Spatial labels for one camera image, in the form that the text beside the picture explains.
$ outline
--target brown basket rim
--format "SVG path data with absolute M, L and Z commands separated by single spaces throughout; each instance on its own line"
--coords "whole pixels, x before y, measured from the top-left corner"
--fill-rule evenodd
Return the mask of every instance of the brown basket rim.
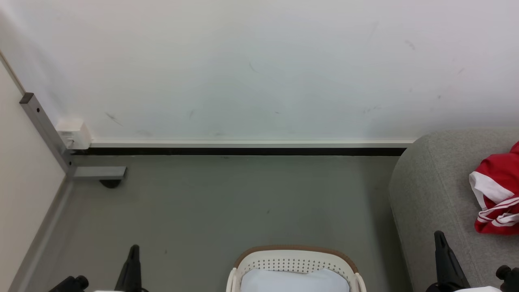
M 238 268 L 240 266 L 241 261 L 248 255 L 255 253 L 257 251 L 266 251 L 266 250 L 305 250 L 305 251 L 316 251 L 318 253 L 324 253 L 324 254 L 330 254 L 334 256 L 338 256 L 341 259 L 343 259 L 350 268 L 353 270 L 353 273 L 358 273 L 359 270 L 357 269 L 357 266 L 355 266 L 355 263 L 345 254 L 341 253 L 340 251 L 324 248 L 324 247 L 317 247 L 317 246 L 306 246 L 306 245 L 262 245 L 262 246 L 256 246 L 251 247 L 244 251 L 240 257 L 235 261 L 234 267 Z

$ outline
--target white wall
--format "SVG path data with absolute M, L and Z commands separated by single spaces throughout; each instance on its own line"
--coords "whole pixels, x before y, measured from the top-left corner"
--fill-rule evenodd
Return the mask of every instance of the white wall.
M 519 123 L 513 0 L 0 2 L 0 49 L 26 89 L 97 142 Z
M 65 173 L 25 114 L 0 63 L 0 291 L 7 291 Z

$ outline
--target red cloth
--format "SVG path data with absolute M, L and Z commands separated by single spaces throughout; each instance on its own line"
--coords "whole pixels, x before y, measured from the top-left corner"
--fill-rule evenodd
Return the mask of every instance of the red cloth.
M 474 224 L 476 231 L 519 234 L 519 142 L 510 153 L 483 160 L 469 181 L 482 209 Z

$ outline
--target gray fabric cushion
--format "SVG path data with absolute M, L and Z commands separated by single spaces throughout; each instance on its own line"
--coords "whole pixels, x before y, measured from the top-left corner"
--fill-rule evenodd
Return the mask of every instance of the gray fabric cushion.
M 519 237 L 479 234 L 480 207 L 469 173 L 494 153 L 509 152 L 519 128 L 436 132 L 418 139 L 399 159 L 390 203 L 411 282 L 423 292 L 436 282 L 434 236 L 445 233 L 472 287 L 499 287 L 497 268 L 519 266 Z

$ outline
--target white plastic basket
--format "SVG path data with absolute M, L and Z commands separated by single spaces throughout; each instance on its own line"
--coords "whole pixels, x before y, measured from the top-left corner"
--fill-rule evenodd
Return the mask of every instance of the white plastic basket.
M 253 269 L 307 274 L 328 269 L 341 275 L 350 292 L 366 292 L 357 267 L 345 254 L 327 248 L 302 245 L 270 245 L 253 247 L 236 260 L 227 280 L 226 292 L 240 292 L 243 275 Z

